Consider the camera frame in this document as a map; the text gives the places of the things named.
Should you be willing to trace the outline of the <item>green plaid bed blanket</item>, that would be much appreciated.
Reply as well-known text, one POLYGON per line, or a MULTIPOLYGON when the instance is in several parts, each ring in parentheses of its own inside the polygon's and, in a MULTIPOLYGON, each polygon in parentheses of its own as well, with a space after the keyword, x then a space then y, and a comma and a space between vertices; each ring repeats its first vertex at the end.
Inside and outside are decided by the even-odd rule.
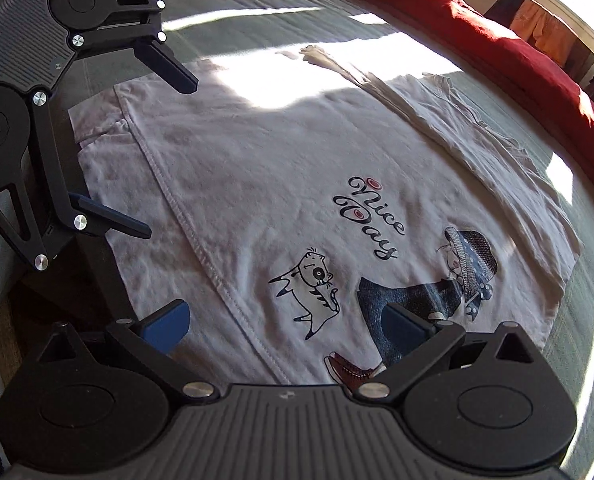
MULTIPOLYGON (((173 405, 130 370, 106 330, 119 318, 147 317, 132 307, 107 236, 148 238, 80 233, 43 271, 9 246, 24 266, 17 303, 36 334, 0 398, 8 477, 594 479, 594 184, 562 144, 460 55, 365 0, 163 2, 166 46, 198 89, 197 61, 309 46, 349 47, 364 73, 446 77, 554 188, 580 255, 543 346, 515 321, 487 332, 462 325, 465 340, 449 361, 393 403, 352 396, 387 366, 319 384, 213 382, 178 359, 191 322, 169 356, 220 399, 173 405)), ((49 110, 70 191, 103 204, 84 179, 70 110, 148 75, 159 77, 130 49, 67 70, 49 110)))

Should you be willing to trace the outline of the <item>white printed t-shirt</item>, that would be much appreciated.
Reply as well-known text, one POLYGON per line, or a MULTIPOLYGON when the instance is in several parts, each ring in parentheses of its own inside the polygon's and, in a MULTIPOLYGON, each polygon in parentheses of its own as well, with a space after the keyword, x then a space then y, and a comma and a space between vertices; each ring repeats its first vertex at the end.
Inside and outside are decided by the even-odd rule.
POLYGON ((260 50, 70 110, 96 200, 149 224, 107 236, 145 316, 181 298, 180 361, 219 384, 319 384, 397 360, 385 304, 547 340, 580 242, 528 154, 446 77, 359 70, 346 46, 260 50))

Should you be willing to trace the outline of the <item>orange hanging garment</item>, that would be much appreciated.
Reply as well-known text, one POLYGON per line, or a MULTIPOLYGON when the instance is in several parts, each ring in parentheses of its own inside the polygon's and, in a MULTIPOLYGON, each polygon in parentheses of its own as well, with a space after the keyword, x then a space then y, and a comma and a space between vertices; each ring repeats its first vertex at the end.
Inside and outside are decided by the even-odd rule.
POLYGON ((565 66, 577 41, 577 36, 564 22, 533 0, 521 3, 510 23, 510 30, 559 67, 565 66))

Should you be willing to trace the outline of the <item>red duvet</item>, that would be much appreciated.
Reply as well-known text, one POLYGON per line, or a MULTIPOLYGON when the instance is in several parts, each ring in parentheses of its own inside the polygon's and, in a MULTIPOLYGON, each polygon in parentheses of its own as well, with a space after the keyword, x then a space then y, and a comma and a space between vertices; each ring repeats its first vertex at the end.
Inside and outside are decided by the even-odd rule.
POLYGON ((594 184, 594 103, 554 61, 463 0, 365 0, 460 55, 546 129, 594 184))

